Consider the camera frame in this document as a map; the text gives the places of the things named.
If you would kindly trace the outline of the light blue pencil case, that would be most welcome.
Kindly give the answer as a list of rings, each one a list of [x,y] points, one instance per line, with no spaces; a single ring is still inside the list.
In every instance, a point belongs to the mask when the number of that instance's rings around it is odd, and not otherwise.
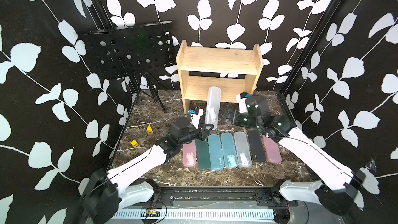
[[[221,144],[226,168],[237,168],[238,160],[233,135],[231,133],[221,134]]]

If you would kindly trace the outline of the clear pencil case shelf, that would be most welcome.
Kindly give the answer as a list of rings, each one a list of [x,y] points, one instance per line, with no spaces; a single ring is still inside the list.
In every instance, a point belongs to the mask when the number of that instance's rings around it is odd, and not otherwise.
[[[212,124],[217,129],[222,91],[218,87],[210,87],[205,114],[205,123]]]

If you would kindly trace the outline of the pink pencil case top shelf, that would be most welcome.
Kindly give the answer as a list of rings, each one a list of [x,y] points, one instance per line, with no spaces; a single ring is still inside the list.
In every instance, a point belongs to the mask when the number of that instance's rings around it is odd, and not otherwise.
[[[282,157],[279,151],[278,144],[274,142],[271,138],[262,136],[267,160],[270,163],[278,164],[281,163]]]

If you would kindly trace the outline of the dark green pencil case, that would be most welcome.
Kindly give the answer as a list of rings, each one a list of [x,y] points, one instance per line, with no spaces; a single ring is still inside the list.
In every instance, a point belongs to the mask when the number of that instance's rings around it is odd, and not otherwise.
[[[206,171],[211,169],[209,147],[207,141],[196,140],[198,169]]]

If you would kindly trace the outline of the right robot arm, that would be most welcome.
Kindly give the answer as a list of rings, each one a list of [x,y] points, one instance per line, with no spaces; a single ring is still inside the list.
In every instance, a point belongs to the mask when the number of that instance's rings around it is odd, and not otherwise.
[[[227,122],[270,138],[296,155],[320,178],[306,183],[284,181],[278,191],[285,200],[319,204],[339,216],[345,215],[353,205],[363,207],[360,188],[366,178],[364,172],[354,172],[335,160],[287,116],[273,116],[264,96],[243,92],[236,95],[236,100],[239,111],[227,110]]]

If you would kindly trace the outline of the pink pencil case shelf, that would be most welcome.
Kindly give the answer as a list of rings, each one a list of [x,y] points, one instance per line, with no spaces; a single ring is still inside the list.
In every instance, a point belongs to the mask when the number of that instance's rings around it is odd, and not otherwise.
[[[271,138],[262,136],[267,160],[270,163],[278,164],[281,163],[282,157],[279,151],[278,144],[274,142]]]
[[[183,165],[185,167],[194,167],[197,163],[197,149],[196,142],[193,140],[191,143],[184,144],[182,147],[183,152]]]

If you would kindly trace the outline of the white pencil case top shelf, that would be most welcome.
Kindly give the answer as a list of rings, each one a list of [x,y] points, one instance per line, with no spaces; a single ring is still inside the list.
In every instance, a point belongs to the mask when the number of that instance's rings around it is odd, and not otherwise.
[[[235,132],[234,141],[237,152],[238,165],[244,168],[252,166],[249,144],[245,132]]]

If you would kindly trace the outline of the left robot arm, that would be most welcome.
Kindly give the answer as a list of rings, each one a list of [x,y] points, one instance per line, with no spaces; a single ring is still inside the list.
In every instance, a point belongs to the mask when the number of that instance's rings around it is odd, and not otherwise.
[[[119,210],[149,201],[155,193],[156,184],[147,181],[139,185],[133,183],[176,156],[184,144],[206,139],[213,128],[213,124],[197,128],[188,118],[177,118],[170,130],[138,157],[109,171],[95,171],[82,193],[80,205],[94,223],[104,224]]]

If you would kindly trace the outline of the teal pencil case shelf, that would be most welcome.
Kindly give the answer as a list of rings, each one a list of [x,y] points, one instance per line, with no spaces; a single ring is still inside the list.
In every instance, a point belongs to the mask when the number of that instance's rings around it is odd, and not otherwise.
[[[224,169],[223,152],[221,139],[219,135],[212,134],[208,136],[208,147],[210,155],[210,165],[213,171]]]

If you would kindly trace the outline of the dark grey pencil case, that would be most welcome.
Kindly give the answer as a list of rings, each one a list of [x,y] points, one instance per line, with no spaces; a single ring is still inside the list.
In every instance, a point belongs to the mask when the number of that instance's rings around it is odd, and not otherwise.
[[[247,131],[251,155],[254,162],[265,162],[266,155],[264,152],[262,140],[260,133],[257,130],[248,130]]]

